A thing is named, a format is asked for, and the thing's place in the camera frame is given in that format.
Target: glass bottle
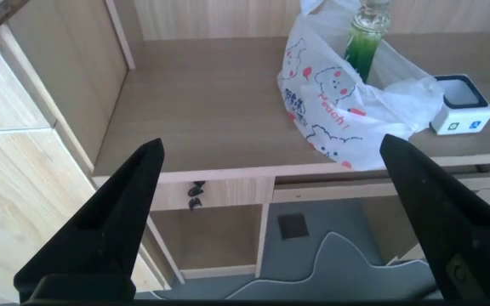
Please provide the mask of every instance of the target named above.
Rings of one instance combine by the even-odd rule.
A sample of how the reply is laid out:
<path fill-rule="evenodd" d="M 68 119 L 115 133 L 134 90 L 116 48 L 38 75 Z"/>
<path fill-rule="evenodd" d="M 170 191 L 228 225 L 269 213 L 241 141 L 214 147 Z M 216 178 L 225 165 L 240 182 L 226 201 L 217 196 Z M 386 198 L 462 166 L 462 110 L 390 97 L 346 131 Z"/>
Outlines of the glass bottle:
<path fill-rule="evenodd" d="M 390 27 L 390 0 L 366 0 L 353 18 L 345 60 L 366 82 L 379 42 Z"/>

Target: drawer handle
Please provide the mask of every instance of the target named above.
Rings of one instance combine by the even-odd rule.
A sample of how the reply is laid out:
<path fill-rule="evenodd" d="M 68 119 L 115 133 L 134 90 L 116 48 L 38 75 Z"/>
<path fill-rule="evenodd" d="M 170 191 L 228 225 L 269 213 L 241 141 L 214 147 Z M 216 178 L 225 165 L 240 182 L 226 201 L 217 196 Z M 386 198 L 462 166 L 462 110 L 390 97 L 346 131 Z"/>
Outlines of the drawer handle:
<path fill-rule="evenodd" d="M 188 202 L 188 207 L 190 208 L 191 212 L 194 211 L 194 208 L 200 207 L 202 205 L 202 202 L 198 198 L 191 198 L 191 200 Z"/>
<path fill-rule="evenodd" d="M 199 196 L 202 193 L 203 193 L 202 187 L 198 187 L 198 186 L 192 187 L 190 190 L 188 190 L 189 197 Z"/>
<path fill-rule="evenodd" d="M 194 197 L 199 196 L 203 193 L 202 186 L 205 184 L 205 181 L 194 182 L 195 187 L 192 187 L 188 190 L 188 196 Z"/>

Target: green liquid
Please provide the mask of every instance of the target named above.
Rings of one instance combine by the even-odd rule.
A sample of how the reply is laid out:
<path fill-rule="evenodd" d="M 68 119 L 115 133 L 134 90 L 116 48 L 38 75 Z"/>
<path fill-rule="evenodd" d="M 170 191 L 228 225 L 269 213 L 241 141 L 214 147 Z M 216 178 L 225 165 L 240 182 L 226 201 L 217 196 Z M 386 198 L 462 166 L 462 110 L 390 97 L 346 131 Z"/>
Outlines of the green liquid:
<path fill-rule="evenodd" d="M 351 26 L 344 59 L 355 68 L 364 82 L 368 79 L 375 50 L 384 34 L 364 31 L 354 24 Z"/>

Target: blue logo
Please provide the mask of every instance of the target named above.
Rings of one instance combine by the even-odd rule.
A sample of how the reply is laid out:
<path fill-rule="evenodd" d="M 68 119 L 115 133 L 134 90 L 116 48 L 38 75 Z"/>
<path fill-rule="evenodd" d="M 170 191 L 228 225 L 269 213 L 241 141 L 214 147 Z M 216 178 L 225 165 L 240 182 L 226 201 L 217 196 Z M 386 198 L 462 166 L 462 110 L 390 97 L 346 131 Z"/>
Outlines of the blue logo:
<path fill-rule="evenodd" d="M 480 124 L 481 122 L 472 122 L 472 125 L 470 125 L 470 129 L 478 128 Z"/>

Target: wooden countertop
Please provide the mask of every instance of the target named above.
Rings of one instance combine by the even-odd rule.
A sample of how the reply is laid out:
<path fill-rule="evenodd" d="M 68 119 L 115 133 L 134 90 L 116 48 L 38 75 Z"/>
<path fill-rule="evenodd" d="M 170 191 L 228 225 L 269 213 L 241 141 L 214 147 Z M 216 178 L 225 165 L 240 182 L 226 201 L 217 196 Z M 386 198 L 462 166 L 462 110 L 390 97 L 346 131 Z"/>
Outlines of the wooden countertop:
<path fill-rule="evenodd" d="M 388 42 L 433 75 L 466 73 L 490 102 L 490 34 L 394 35 Z M 276 85 L 286 37 L 156 41 L 123 84 L 94 180 L 162 138 L 161 182 L 348 171 L 312 150 Z M 481 133 L 411 138 L 443 166 L 490 163 Z"/>

